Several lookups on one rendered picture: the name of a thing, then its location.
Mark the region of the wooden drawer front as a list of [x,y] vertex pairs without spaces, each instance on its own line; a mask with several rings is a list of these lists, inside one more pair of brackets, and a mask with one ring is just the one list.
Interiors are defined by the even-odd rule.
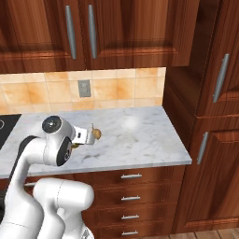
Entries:
[[[138,187],[120,188],[96,191],[95,200],[98,205],[117,206],[128,204],[175,203],[180,191],[178,184],[146,185]],[[140,196],[140,200],[122,201],[121,198]]]
[[[184,165],[151,168],[123,169],[103,172],[74,174],[76,181],[81,181],[99,188],[119,187],[137,183],[180,182],[184,174]],[[121,179],[122,175],[141,174],[142,177]]]
[[[124,221],[173,219],[176,204],[138,204],[124,207],[89,209],[82,213],[87,223],[121,223]],[[139,218],[122,220],[122,216],[139,215]]]
[[[172,220],[126,223],[117,226],[104,226],[92,229],[95,239],[133,239],[137,237],[151,237],[168,235],[173,226]],[[136,235],[122,236],[122,232],[138,231]]]

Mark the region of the black hob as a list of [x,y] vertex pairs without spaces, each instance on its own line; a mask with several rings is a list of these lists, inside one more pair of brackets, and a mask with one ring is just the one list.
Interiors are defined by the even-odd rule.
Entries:
[[17,124],[21,114],[0,115],[0,149],[6,143],[7,138]]

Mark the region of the tall cupboard long door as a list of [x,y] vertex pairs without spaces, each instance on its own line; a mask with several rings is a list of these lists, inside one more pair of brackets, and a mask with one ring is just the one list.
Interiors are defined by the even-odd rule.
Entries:
[[210,132],[201,164],[188,166],[173,233],[239,227],[239,130]]

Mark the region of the tall cupboard short door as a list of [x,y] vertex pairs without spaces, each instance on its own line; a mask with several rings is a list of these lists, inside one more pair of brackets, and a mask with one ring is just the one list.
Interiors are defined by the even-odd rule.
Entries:
[[[213,103],[218,73],[226,53],[230,54],[226,76],[218,101]],[[237,114],[239,114],[239,0],[222,0],[196,115],[215,117]]]

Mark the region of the narrow wooden wall cupboard door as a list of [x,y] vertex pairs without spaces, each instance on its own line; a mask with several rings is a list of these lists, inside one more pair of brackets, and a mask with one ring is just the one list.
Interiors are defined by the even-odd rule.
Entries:
[[[69,47],[65,6],[71,7],[75,60]],[[0,0],[0,74],[84,68],[78,0]]]

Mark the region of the grey wall socket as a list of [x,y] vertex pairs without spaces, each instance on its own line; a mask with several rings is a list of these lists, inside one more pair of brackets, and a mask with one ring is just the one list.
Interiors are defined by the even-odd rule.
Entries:
[[77,82],[77,84],[78,84],[79,96],[81,98],[91,97],[91,83],[88,79],[87,80],[79,80]]

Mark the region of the tall wooden cupboard side panel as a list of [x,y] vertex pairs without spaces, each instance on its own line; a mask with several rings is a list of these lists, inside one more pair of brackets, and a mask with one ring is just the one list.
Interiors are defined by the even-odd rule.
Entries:
[[221,4],[222,0],[200,0],[189,65],[166,68],[162,106],[185,148],[189,148]]

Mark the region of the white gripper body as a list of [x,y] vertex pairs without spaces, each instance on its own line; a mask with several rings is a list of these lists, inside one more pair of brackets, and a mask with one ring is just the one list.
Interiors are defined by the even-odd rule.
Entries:
[[92,131],[87,131],[85,144],[86,145],[93,145],[94,142],[95,142],[95,137],[94,137],[93,132]]

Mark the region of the brown onion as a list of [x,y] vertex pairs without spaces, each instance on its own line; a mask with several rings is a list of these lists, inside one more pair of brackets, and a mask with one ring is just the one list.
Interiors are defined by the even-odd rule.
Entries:
[[99,140],[102,136],[102,132],[99,129],[95,128],[94,126],[91,127],[91,132],[94,138],[97,140]]

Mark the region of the wide wooden wall cupboard door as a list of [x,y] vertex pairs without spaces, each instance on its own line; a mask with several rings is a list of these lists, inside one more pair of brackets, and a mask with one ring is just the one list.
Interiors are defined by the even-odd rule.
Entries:
[[[187,66],[200,0],[79,0],[86,67],[91,70]],[[93,5],[97,58],[91,56]]]

